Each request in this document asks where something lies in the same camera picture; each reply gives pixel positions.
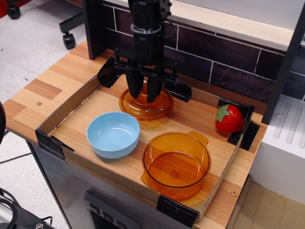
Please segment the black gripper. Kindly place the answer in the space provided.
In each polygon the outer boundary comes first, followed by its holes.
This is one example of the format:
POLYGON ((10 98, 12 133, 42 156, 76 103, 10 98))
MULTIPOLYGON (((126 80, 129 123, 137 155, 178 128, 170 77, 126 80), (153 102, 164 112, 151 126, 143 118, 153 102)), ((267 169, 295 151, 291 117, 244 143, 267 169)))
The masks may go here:
POLYGON ((160 95, 163 83, 178 82, 178 63, 164 55, 164 25, 145 29, 131 25, 133 46, 129 50, 116 48, 115 67, 126 74, 130 95, 137 99, 147 80, 147 102, 152 103, 160 95))

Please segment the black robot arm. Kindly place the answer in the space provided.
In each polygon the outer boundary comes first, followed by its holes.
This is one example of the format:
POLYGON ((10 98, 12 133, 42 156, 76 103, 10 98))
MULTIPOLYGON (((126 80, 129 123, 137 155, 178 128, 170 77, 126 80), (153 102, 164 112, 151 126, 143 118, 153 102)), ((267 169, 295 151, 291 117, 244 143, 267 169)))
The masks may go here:
POLYGON ((164 81, 177 83, 178 64, 164 55, 165 21, 171 15, 168 0, 130 0, 133 22, 133 47, 129 51, 114 50, 114 67, 126 75, 129 93, 138 98, 147 77, 148 103, 160 95, 164 81))

